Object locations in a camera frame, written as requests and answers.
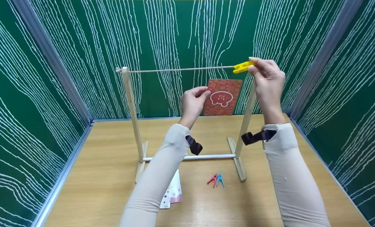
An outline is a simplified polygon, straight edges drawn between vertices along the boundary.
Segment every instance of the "card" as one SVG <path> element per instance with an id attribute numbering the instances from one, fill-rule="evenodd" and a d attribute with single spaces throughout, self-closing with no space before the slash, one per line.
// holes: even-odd
<path id="1" fill-rule="evenodd" d="M 170 208 L 170 197 L 169 190 L 166 190 L 163 199 L 160 204 L 160 209 L 169 209 Z"/>
<path id="2" fill-rule="evenodd" d="M 241 79 L 209 80 L 210 97 L 205 102 L 204 115 L 232 115 L 242 87 Z"/>
<path id="3" fill-rule="evenodd" d="M 182 202 L 182 187 L 181 179 L 179 177 L 179 170 L 176 170 L 175 175 L 172 178 L 172 181 L 168 187 L 170 203 L 179 203 Z"/>

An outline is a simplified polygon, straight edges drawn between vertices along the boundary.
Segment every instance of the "wrist strap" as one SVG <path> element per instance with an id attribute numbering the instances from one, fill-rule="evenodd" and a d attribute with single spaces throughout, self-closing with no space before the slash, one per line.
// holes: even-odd
<path id="1" fill-rule="evenodd" d="M 192 152 L 192 154 L 199 155 L 199 153 L 203 150 L 203 146 L 196 142 L 196 140 L 190 135 L 185 136 L 185 138 L 190 146 L 190 152 Z"/>
<path id="2" fill-rule="evenodd" d="M 252 132 L 247 132 L 241 135 L 242 141 L 244 141 L 245 145 L 256 143 L 260 140 L 265 140 L 266 142 L 269 141 L 275 134 L 277 133 L 276 130 L 262 130 L 255 135 L 252 135 Z"/>

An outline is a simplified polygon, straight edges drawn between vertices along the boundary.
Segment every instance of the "yellow clothespin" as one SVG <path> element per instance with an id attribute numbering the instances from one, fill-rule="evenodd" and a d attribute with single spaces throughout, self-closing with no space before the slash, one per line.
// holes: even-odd
<path id="1" fill-rule="evenodd" d="M 241 63 L 241 64 L 238 64 L 238 65 L 235 65 L 234 66 L 234 71 L 232 71 L 233 73 L 241 73 L 243 71 L 246 71 L 248 70 L 248 67 L 249 66 L 252 66 L 253 65 L 253 62 L 251 61 L 246 61 L 244 63 Z"/>

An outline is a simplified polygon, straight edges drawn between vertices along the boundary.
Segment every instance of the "left hand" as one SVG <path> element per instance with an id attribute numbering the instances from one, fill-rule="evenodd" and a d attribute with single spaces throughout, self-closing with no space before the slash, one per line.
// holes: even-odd
<path id="1" fill-rule="evenodd" d="M 192 129 L 200 113 L 203 110 L 203 105 L 206 99 L 211 95 L 206 86 L 196 87 L 185 91 L 182 95 L 182 117 L 179 124 L 186 128 Z"/>

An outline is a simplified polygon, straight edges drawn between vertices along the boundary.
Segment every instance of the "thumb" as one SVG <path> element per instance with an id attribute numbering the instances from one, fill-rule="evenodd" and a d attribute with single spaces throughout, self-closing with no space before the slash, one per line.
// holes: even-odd
<path id="1" fill-rule="evenodd" d="M 255 78 L 256 84 L 261 83 L 261 81 L 264 79 L 264 76 L 262 76 L 262 74 L 255 66 L 249 66 L 248 72 Z"/>
<path id="2" fill-rule="evenodd" d="M 205 103 L 206 99 L 210 97 L 210 95 L 211 95 L 211 91 L 207 90 L 203 92 L 202 95 L 200 95 L 199 99 L 202 103 Z"/>

